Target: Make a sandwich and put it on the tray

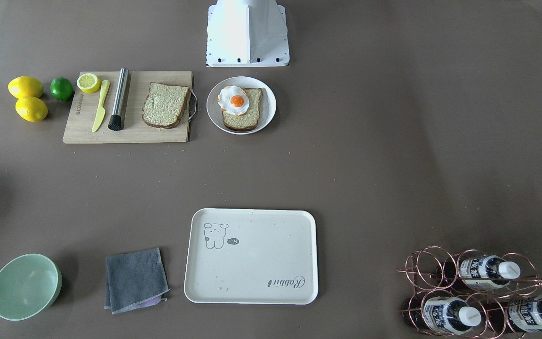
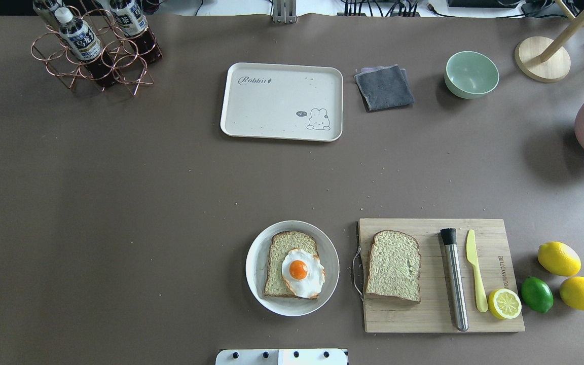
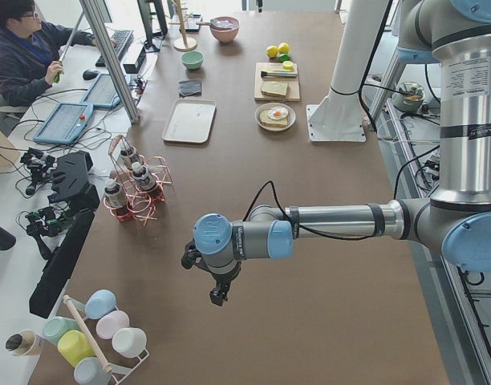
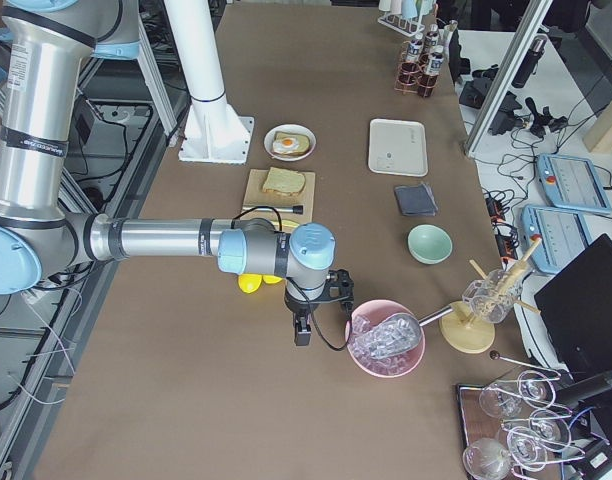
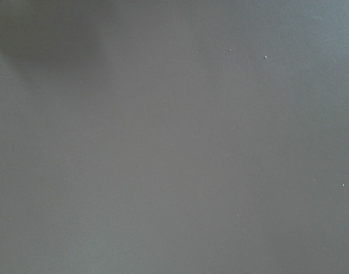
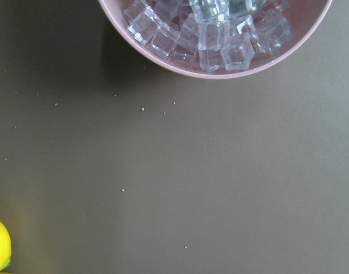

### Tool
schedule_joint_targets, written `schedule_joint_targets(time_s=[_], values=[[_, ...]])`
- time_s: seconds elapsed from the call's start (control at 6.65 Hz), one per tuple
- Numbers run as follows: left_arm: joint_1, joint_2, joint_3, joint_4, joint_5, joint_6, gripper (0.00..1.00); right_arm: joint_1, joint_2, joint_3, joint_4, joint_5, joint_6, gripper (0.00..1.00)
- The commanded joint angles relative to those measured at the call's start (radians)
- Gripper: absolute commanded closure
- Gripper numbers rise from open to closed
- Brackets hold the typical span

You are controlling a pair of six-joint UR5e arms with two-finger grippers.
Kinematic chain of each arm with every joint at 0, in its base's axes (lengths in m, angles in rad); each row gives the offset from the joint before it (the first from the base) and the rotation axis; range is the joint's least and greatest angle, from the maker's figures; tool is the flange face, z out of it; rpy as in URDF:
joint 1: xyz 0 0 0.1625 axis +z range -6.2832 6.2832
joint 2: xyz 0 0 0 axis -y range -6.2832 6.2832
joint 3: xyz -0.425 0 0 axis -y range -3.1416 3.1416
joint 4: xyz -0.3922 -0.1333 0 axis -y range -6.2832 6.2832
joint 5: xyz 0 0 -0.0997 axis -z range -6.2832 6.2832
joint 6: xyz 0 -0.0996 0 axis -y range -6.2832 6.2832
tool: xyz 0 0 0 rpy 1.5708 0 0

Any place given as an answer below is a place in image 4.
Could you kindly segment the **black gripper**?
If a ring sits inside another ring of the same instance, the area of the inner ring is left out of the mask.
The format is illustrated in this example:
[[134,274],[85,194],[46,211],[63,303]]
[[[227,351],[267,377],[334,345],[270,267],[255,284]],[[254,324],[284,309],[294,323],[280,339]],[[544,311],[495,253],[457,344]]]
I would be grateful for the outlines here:
[[284,301],[293,315],[294,343],[297,347],[305,347],[310,344],[312,330],[310,319],[315,311],[315,306],[301,293],[285,290]]

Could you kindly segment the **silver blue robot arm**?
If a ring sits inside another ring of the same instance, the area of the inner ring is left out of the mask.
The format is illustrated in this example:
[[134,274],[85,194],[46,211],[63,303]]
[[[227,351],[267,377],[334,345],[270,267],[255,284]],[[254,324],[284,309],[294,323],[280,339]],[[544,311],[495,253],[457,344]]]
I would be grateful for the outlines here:
[[317,223],[292,232],[265,219],[143,220],[66,213],[58,192],[81,63],[139,52],[134,1],[8,1],[13,35],[0,126],[0,295],[84,262],[213,256],[220,270],[286,282],[295,342],[308,344],[315,308],[342,296],[335,239]]

